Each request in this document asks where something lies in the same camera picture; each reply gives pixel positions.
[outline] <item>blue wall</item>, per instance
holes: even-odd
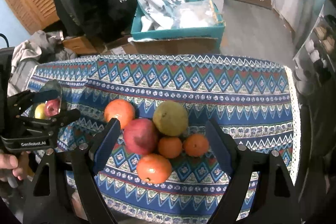
[[[30,37],[5,0],[0,0],[0,33],[7,37],[10,47],[17,46]],[[0,48],[3,47],[6,47],[6,42],[0,37]]]

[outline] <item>metal screw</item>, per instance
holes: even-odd
[[[246,150],[246,146],[243,145],[243,144],[238,144],[238,145],[237,145],[237,148],[238,148],[240,151],[245,151],[245,150]]]
[[[88,148],[88,144],[87,143],[81,143],[80,145],[79,145],[79,149],[80,150],[85,150],[85,149],[87,149]]]
[[[52,153],[54,152],[54,150],[52,148],[47,149],[47,151],[45,152],[48,156],[50,156]]]
[[[279,156],[279,152],[278,151],[276,151],[276,150],[272,150],[272,155],[274,156],[274,157],[277,157],[277,156]]]

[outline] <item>gray floor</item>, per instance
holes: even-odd
[[[294,68],[290,30],[275,12],[236,0],[225,0],[223,18],[226,43],[221,44],[222,54],[269,60]]]

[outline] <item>teal basket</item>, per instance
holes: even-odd
[[[185,0],[185,2],[198,1],[198,0]],[[134,40],[140,40],[144,38],[152,39],[174,39],[174,38],[186,38],[186,37],[211,37],[217,39],[216,47],[221,45],[222,36],[224,33],[225,23],[222,15],[218,12],[216,6],[214,6],[217,13],[218,25],[212,27],[200,27],[200,28],[183,28],[172,30],[158,30],[141,32],[142,23],[141,17],[144,16],[140,6],[138,5],[135,17],[133,19],[131,34]]]

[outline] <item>table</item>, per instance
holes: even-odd
[[[51,79],[60,82],[68,108],[81,111],[77,122],[60,131],[59,150],[73,149],[100,132],[110,100],[128,100],[136,116],[146,118],[163,100],[174,100],[189,112],[183,137],[203,134],[205,122],[213,117],[237,143],[263,153],[278,150],[295,182],[300,119],[292,73],[285,66],[223,55],[91,56],[37,66],[28,88],[39,90]],[[173,172],[161,184],[139,179],[135,170],[139,158],[125,150],[121,135],[95,178],[110,208],[139,219],[206,223],[230,179],[211,149],[201,158],[181,154],[171,160]],[[257,177],[257,173],[251,176],[238,218],[248,214]],[[68,182],[74,186],[71,174]]]

